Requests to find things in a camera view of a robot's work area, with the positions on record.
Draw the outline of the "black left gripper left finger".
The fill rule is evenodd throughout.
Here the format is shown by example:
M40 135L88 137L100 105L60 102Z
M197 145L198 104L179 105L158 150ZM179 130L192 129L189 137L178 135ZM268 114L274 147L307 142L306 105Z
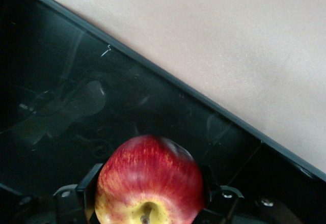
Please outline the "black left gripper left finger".
M0 183L0 224L98 224L92 217L102 163L78 184L60 187L49 197L23 194Z

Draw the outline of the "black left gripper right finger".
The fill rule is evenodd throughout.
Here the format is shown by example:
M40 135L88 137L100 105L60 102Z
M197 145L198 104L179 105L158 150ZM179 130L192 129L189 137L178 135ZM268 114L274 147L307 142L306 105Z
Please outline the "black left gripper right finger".
M211 167L200 167L206 206L196 224L303 224L282 202L271 197L246 198L239 189L220 185Z

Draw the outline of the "black plastic box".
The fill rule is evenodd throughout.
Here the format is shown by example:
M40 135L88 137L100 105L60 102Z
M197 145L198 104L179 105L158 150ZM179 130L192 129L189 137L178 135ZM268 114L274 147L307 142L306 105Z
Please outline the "black plastic box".
M0 183L49 197L158 134L246 198L326 224L326 176L53 0L0 0Z

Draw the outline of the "brown table mat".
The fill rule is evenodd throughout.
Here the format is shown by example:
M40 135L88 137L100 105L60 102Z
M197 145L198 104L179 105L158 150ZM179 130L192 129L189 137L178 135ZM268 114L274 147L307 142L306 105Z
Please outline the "brown table mat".
M55 0L326 173L326 0Z

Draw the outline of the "red yellow apple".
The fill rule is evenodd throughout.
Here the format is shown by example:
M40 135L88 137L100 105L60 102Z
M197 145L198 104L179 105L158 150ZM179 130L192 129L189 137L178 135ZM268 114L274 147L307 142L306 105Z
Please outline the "red yellow apple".
M202 172L190 153L155 135L123 143L100 171L100 224L192 224L205 207Z

